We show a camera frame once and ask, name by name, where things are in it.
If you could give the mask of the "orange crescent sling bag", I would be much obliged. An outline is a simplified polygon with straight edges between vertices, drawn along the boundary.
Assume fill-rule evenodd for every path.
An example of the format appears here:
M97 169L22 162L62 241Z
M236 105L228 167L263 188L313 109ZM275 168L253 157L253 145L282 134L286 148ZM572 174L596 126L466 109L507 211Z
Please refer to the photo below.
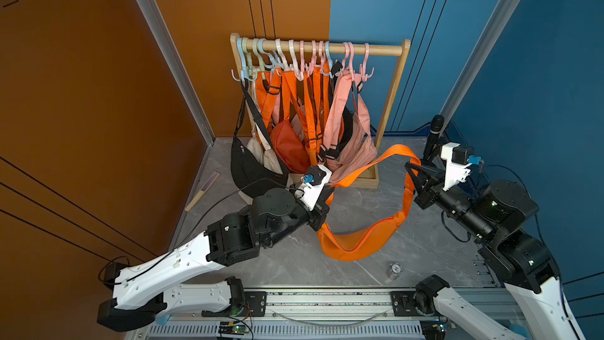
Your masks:
M349 187L356 181L360 174L371 166L393 156L409 157L410 162L418 163L420 159L408 146L396 144L391 146L380 157L364 168L354 171L344 178L335 187ZM414 199L414 187L411 179L406 174L404 182L404 195L402 209L391 217L379 220L368 228L350 234L335 235L327 223L317 233L323 253L336 261L358 261L377 253L388 240L396 233L400 226L407 220Z

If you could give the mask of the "pink crescent sling bag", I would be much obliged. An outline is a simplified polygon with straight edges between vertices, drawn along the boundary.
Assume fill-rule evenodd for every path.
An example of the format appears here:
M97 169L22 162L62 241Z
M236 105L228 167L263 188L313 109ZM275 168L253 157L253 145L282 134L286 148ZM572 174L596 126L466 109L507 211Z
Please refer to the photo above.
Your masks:
M360 82L356 85L357 87L362 83L361 75L358 75ZM332 186L337 185L354 171L369 165L376 159L376 156L377 150L371 138L371 117L363 98L358 94L357 107L353 114L352 138L338 158L338 162L341 162L339 168L330 169L332 171L330 184Z

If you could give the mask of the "pink rectangular waist bag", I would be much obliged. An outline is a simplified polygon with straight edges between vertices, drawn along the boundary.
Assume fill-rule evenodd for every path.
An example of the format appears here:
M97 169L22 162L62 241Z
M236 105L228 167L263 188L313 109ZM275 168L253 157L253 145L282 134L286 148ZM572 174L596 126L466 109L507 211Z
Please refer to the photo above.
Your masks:
M319 152L319 159L331 170L335 170L341 165L338 158L352 138L353 119L347 109L347 103L353 85L357 85L359 82L358 74L345 72L338 78L335 85L333 101L323 130Z

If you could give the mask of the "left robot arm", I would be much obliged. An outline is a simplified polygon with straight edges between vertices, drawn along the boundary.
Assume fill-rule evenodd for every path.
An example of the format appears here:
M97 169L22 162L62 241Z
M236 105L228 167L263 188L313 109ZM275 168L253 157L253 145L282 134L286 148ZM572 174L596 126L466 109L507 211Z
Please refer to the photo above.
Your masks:
M256 258L261 249L275 246L304 225L319 230L332 194L331 187L318 195L310 189L293 193L273 188L162 257L137 266L119 263L107 268L102 280L113 296L99 306L97 323L128 332L186 311L203 316L240 313L246 300L238 278L193 286L186 286L186 281Z

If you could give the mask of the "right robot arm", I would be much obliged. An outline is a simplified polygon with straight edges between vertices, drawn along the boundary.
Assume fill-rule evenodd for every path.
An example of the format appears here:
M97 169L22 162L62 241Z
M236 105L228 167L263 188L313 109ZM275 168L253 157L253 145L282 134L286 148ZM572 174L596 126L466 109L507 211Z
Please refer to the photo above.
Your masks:
M522 230L540 208L523 182L497 179L477 197L445 188L445 172L408 162L415 202L438 206L479 244L478 253L522 310L534 339L582 339L562 288L560 269L545 242Z

